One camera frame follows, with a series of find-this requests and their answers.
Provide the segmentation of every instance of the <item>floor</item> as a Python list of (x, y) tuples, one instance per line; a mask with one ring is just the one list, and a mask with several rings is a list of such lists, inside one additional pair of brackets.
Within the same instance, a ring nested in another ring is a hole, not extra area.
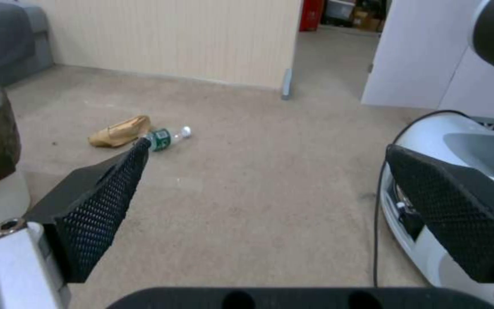
[[(359, 103), (378, 37), (301, 33), (293, 98), (275, 91), (55, 67), (9, 88), (35, 201), (125, 151), (87, 136), (138, 114), (191, 139), (152, 153), (114, 244), (71, 308), (152, 286), (369, 286), (386, 144), (424, 111)], [(379, 281), (424, 279), (381, 219)]]

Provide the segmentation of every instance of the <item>textured grip surface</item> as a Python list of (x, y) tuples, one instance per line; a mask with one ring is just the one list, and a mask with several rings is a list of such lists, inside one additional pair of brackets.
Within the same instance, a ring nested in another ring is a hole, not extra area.
[(494, 283), (494, 181), (396, 145), (388, 147), (386, 161), (455, 262), (475, 281)]
[(148, 159), (139, 139), (120, 156), (75, 170), (25, 217), (43, 223), (67, 282), (84, 282), (111, 245)]

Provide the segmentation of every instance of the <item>black cable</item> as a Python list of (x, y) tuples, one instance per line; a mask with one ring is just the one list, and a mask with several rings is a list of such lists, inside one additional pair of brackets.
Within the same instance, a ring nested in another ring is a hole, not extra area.
[[(398, 142), (398, 139), (400, 139), (400, 137), (405, 133), (405, 131), (407, 131), (412, 125), (414, 125), (418, 121), (421, 121), (424, 118), (427, 118), (427, 117), (430, 117), (430, 116), (433, 116), (436, 114), (441, 114), (441, 113), (453, 113), (453, 114), (461, 115), (461, 116), (466, 117), (466, 118), (470, 118), (466, 114), (461, 113), (459, 111), (453, 111), (453, 110), (448, 110), (448, 109), (445, 109), (443, 111), (433, 111), (431, 113), (420, 116), (419, 118), (412, 121), (409, 125), (404, 127), (404, 129), (402, 129), (402, 131), (400, 131), (398, 133), (398, 135), (396, 135), (392, 144), (395, 144), (396, 142)], [(383, 176), (383, 172), (384, 172), (385, 167), (386, 167), (386, 158), (384, 159), (382, 166), (380, 167), (379, 181), (377, 184), (377, 193), (375, 196), (375, 218), (374, 218), (374, 227), (373, 227), (374, 228), (374, 230), (373, 230), (373, 232), (374, 232), (374, 234), (373, 234), (373, 237), (374, 237), (374, 242), (373, 242), (373, 244), (374, 244), (374, 247), (373, 247), (373, 286), (375, 288), (378, 288), (378, 273), (377, 272), (378, 272), (378, 259), (379, 259), (379, 251), (378, 251), (378, 248), (379, 248), (378, 226), (379, 225), (378, 224), (379, 224), (379, 206), (380, 206), (380, 186), (382, 185), (382, 176)]]

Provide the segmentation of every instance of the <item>cardboard box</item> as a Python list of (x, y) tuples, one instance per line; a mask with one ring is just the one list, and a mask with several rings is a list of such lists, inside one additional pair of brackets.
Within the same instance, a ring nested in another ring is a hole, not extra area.
[(370, 28), (371, 19), (373, 18), (372, 12), (364, 11), (362, 8), (354, 8), (352, 13), (352, 25), (358, 29)]
[(365, 22), (363, 24), (363, 27), (361, 27), (360, 29), (365, 30), (365, 31), (376, 32), (378, 30), (379, 26), (380, 26), (380, 19), (371, 18), (371, 19), (367, 20), (367, 22)]
[(384, 23), (386, 23), (386, 19), (383, 20), (382, 23), (380, 23), (380, 25), (378, 26), (377, 28), (378, 33), (381, 33), (384, 30)]

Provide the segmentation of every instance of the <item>wall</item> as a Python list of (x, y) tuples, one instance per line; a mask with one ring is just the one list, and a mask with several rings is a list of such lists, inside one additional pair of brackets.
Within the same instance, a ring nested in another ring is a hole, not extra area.
[(27, 0), (57, 63), (280, 88), (302, 0)]

